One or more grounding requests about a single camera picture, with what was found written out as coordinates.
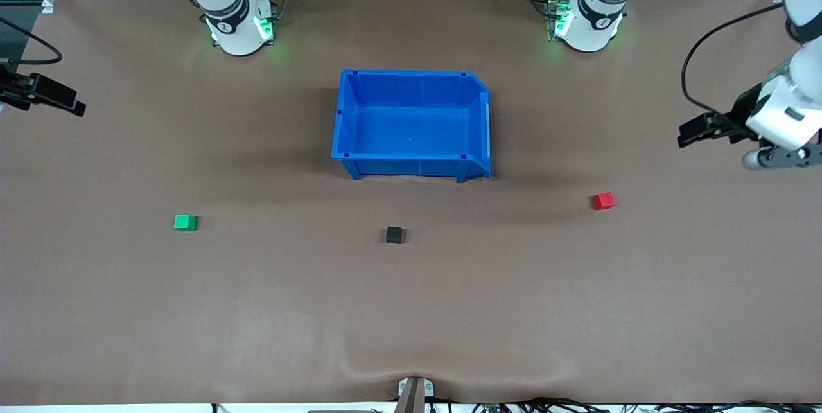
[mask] green cube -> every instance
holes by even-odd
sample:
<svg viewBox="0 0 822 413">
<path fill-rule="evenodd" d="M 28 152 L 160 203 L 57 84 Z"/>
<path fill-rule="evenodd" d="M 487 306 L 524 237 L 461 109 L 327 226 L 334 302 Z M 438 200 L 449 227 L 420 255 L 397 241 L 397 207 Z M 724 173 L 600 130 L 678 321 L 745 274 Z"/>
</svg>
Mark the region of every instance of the green cube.
<svg viewBox="0 0 822 413">
<path fill-rule="evenodd" d="M 174 217 L 174 229 L 176 231 L 196 231 L 197 217 L 191 214 L 178 214 Z"/>
</svg>

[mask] blue plastic bin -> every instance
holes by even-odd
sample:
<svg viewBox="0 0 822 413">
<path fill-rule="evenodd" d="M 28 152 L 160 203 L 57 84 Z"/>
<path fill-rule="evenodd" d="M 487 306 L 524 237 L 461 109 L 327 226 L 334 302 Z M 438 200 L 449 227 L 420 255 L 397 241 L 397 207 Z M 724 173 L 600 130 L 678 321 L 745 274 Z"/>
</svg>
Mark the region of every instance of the blue plastic bin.
<svg viewBox="0 0 822 413">
<path fill-rule="evenodd" d="M 344 70 L 331 157 L 362 175 L 491 176 L 488 88 L 461 71 Z"/>
</svg>

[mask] black cube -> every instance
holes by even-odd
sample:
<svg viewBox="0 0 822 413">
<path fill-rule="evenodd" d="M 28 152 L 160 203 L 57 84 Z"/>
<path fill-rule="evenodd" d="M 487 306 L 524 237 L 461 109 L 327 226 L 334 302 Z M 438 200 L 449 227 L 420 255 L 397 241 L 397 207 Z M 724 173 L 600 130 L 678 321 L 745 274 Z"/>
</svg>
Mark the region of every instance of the black cube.
<svg viewBox="0 0 822 413">
<path fill-rule="evenodd" d="M 403 229 L 399 227 L 388 227 L 385 231 L 385 242 L 391 244 L 403 243 Z"/>
</svg>

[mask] brown mat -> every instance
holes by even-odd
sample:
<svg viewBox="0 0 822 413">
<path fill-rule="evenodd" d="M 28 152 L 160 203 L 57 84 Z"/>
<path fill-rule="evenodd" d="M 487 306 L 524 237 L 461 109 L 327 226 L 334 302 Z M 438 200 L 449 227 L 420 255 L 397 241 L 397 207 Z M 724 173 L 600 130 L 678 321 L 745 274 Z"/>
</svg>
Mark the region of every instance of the brown mat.
<svg viewBox="0 0 822 413">
<path fill-rule="evenodd" d="M 586 55 L 522 0 L 291 0 L 230 58 L 188 0 L 58 0 L 39 71 L 89 111 L 3 111 L 0 401 L 379 400 L 410 374 L 462 401 L 819 401 L 819 169 L 676 148 L 688 48 L 764 4 L 632 0 Z M 705 44 L 694 94 L 730 109 L 796 50 L 783 20 Z M 348 179 L 347 67 L 475 71 L 496 178 Z"/>
</svg>

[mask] red cube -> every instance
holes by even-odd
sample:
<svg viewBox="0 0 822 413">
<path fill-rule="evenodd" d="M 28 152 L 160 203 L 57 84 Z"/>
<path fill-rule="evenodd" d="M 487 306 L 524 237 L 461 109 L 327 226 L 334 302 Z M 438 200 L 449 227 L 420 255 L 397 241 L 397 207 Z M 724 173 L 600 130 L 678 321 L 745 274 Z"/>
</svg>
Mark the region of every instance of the red cube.
<svg viewBox="0 0 822 413">
<path fill-rule="evenodd" d="M 613 206 L 616 205 L 617 203 L 614 202 L 614 194 L 610 191 L 605 191 L 605 193 L 599 193 L 599 195 L 593 197 L 593 208 L 597 211 L 611 209 Z"/>
</svg>

